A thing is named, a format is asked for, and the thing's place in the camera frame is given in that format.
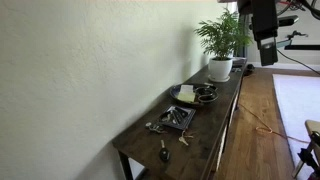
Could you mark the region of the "small square blue tray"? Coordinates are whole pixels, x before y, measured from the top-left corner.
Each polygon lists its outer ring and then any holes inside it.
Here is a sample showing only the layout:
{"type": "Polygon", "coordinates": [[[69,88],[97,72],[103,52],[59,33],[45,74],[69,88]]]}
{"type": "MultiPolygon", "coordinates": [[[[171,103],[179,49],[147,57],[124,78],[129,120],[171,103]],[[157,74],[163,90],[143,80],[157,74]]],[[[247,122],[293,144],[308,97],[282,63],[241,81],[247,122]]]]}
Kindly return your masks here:
{"type": "Polygon", "coordinates": [[[172,105],[164,111],[158,122],[164,126],[185,130],[188,128],[196,110],[172,105]]]}

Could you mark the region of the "large round dark plate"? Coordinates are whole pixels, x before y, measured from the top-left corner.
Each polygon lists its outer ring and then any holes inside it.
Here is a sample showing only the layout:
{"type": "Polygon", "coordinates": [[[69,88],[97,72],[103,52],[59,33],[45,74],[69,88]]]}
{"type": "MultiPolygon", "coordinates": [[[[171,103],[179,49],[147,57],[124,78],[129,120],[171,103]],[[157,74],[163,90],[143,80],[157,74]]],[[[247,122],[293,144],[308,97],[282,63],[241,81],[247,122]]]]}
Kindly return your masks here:
{"type": "Polygon", "coordinates": [[[189,105],[209,104],[218,98],[215,86],[197,83],[174,85],[170,95],[178,102],[189,105]]]}

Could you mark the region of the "white paper card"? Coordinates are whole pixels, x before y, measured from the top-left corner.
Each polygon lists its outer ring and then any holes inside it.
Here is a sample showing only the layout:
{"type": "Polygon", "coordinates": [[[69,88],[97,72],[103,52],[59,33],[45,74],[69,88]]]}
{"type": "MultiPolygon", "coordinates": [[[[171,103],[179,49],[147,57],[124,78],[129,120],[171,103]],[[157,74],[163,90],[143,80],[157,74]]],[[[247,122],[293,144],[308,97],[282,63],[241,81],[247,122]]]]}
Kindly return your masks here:
{"type": "Polygon", "coordinates": [[[193,85],[181,85],[181,93],[193,93],[193,85]]]}

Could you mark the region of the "wooden chair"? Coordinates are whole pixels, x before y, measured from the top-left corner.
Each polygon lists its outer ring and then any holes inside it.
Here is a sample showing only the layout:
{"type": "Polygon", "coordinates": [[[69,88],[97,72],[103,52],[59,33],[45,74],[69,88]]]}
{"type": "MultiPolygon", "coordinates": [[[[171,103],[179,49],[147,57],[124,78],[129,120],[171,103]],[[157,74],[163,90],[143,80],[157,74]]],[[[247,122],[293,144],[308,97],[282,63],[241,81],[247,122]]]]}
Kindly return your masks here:
{"type": "Polygon", "coordinates": [[[320,180],[320,122],[306,120],[305,126],[310,142],[307,148],[302,148],[298,153],[300,161],[292,172],[292,177],[296,178],[303,165],[306,164],[313,169],[307,180],[320,180]]]}

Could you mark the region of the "white ceramic plant pot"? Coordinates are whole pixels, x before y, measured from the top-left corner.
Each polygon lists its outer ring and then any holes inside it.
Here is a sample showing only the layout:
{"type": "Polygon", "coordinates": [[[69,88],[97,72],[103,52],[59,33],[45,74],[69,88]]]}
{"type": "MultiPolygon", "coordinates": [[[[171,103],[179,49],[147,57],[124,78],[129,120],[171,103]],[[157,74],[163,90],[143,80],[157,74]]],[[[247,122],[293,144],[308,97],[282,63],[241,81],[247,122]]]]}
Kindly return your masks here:
{"type": "Polygon", "coordinates": [[[227,82],[230,79],[231,68],[232,60],[230,58],[223,61],[211,58],[208,65],[208,78],[213,82],[227,82]]]}

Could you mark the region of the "small dark round bowl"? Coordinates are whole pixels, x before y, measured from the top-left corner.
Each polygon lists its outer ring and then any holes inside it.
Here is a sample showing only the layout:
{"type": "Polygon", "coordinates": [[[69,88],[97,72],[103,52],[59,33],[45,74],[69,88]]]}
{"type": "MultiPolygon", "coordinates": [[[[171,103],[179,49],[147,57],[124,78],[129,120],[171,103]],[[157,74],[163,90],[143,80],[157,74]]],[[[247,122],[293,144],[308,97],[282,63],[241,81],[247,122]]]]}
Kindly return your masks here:
{"type": "Polygon", "coordinates": [[[210,103],[218,98],[217,92],[210,87],[198,87],[195,89],[195,94],[201,103],[210,103]]]}

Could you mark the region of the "stack of books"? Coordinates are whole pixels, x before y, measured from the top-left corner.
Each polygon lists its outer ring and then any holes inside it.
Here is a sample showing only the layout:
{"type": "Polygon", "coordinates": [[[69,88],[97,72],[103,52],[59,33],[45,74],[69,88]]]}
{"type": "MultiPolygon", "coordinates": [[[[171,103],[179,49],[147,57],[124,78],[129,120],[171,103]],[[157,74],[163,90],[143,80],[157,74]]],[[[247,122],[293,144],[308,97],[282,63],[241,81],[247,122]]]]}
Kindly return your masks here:
{"type": "Polygon", "coordinates": [[[246,58],[235,58],[233,60],[232,67],[233,68],[242,68],[247,62],[246,58]]]}

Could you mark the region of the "green potted palm plant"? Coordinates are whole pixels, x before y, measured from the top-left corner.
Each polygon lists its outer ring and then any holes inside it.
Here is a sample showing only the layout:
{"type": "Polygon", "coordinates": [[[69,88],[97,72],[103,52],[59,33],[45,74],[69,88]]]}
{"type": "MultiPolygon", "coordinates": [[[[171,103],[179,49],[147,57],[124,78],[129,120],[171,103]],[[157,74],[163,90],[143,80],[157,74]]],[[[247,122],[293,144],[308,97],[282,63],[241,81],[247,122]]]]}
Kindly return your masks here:
{"type": "Polygon", "coordinates": [[[228,9],[216,21],[201,21],[199,25],[194,33],[201,38],[204,53],[217,61],[228,60],[232,53],[252,42],[247,28],[239,21],[238,13],[228,9]]]}

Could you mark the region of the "brass and silver house keys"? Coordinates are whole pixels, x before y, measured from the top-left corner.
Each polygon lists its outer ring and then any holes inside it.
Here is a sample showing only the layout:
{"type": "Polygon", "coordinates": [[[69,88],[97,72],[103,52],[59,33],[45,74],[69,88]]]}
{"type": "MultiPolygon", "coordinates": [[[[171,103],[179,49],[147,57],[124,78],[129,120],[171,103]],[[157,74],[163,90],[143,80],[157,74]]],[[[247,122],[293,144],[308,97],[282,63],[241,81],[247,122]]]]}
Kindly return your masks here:
{"type": "Polygon", "coordinates": [[[179,140],[179,142],[183,143],[184,145],[189,146],[189,143],[186,140],[187,138],[194,138],[194,136],[193,135],[188,135],[186,133],[186,131],[182,131],[181,136],[179,137],[178,140],[179,140]]]}

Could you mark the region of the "yellow sticky note pad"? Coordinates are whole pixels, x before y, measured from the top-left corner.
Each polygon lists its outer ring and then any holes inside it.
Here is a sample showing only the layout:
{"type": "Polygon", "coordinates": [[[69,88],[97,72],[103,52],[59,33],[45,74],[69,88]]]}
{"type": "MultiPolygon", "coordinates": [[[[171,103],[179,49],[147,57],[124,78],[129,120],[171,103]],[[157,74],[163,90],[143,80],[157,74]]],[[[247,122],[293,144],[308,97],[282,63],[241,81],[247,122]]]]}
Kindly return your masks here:
{"type": "Polygon", "coordinates": [[[193,102],[195,99],[194,93],[179,93],[177,99],[183,102],[193,102]]]}

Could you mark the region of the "dark wooden console table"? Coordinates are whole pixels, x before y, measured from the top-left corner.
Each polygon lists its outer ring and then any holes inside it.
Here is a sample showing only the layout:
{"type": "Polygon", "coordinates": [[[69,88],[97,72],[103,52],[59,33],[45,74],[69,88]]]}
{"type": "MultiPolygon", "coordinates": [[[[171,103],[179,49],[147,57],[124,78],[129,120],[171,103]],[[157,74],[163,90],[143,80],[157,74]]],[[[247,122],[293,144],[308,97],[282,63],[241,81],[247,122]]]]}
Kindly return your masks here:
{"type": "Polygon", "coordinates": [[[164,96],[149,112],[113,139],[126,180],[148,177],[160,180],[207,180],[218,158],[223,135],[228,131],[237,106],[243,72],[216,85],[218,98],[195,108],[186,130],[168,127],[164,134],[153,133],[145,124],[153,122],[174,103],[164,96]]]}

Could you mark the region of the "black BMW car key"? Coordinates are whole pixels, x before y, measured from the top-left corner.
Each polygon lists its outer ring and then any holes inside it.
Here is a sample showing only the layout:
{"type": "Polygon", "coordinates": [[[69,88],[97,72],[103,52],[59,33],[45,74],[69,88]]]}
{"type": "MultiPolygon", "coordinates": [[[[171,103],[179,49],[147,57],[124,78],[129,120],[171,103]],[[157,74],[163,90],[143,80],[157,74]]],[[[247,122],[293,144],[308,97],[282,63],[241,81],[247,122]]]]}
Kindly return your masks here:
{"type": "Polygon", "coordinates": [[[163,140],[161,140],[161,149],[159,152],[159,157],[163,162],[168,162],[170,160],[170,152],[165,147],[165,143],[163,140]]]}

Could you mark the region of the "black chrome remote car key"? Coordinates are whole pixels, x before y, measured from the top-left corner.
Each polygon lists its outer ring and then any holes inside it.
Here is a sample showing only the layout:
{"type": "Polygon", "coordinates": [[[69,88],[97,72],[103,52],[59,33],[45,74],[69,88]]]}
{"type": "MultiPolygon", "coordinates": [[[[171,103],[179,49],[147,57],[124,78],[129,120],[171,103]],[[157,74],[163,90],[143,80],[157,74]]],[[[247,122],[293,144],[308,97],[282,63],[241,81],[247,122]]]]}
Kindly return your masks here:
{"type": "Polygon", "coordinates": [[[176,119],[177,121],[177,124],[181,124],[181,122],[184,120],[184,118],[182,117],[182,115],[177,111],[177,110],[172,110],[173,111],[173,115],[174,115],[174,118],[176,119]]]}

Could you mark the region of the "white area rug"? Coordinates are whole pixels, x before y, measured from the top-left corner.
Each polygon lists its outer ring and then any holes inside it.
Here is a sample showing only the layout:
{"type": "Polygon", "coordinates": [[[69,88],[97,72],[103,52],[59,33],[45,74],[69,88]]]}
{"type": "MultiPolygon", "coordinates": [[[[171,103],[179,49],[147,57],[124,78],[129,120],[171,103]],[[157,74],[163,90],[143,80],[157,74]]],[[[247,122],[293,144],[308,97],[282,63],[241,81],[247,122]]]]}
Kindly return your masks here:
{"type": "Polygon", "coordinates": [[[306,120],[320,119],[320,78],[273,74],[276,99],[294,164],[309,144],[306,120]]]}

